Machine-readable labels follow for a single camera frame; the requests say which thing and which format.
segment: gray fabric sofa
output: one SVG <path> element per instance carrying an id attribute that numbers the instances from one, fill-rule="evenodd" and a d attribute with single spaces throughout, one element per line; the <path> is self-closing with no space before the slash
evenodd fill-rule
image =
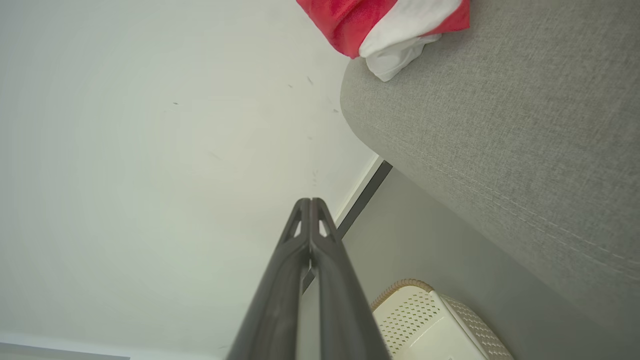
<path id="1" fill-rule="evenodd" d="M 596 323 L 640 338 L 635 2 L 472 1 L 470 29 L 388 83 L 353 60 L 341 103 L 372 150 Z"/>

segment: brown woven rim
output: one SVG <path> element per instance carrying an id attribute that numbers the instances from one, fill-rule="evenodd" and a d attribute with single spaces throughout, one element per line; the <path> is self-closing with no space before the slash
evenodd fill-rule
<path id="1" fill-rule="evenodd" d="M 423 289 L 426 292 L 431 292 L 433 288 L 431 285 L 427 284 L 424 281 L 416 280 L 416 279 L 402 279 L 400 281 L 396 281 L 393 285 L 389 286 L 385 291 L 380 294 L 376 300 L 373 300 L 371 303 L 371 312 L 375 311 L 378 306 L 380 306 L 385 300 L 389 298 L 389 296 L 393 295 L 396 291 L 404 288 L 405 286 L 417 286 Z"/>

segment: gray floor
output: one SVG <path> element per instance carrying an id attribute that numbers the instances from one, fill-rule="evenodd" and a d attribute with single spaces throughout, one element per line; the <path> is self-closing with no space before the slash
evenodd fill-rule
<path id="1" fill-rule="evenodd" d="M 397 280 L 426 281 L 471 307 L 516 359 L 635 357 L 395 169 L 344 244 L 369 301 Z M 300 359 L 319 359 L 317 296 L 314 281 L 301 305 Z"/>

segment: red and white cloth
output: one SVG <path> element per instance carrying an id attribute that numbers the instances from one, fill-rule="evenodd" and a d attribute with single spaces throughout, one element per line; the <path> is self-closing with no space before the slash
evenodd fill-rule
<path id="1" fill-rule="evenodd" d="M 469 27 L 469 0 L 297 0 L 334 49 L 388 81 L 424 44 Z"/>

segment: beige basket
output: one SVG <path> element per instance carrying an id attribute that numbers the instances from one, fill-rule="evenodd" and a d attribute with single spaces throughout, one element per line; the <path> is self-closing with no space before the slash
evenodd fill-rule
<path id="1" fill-rule="evenodd" d="M 479 316 L 425 282 L 396 282 L 371 310 L 394 359 L 513 359 Z"/>

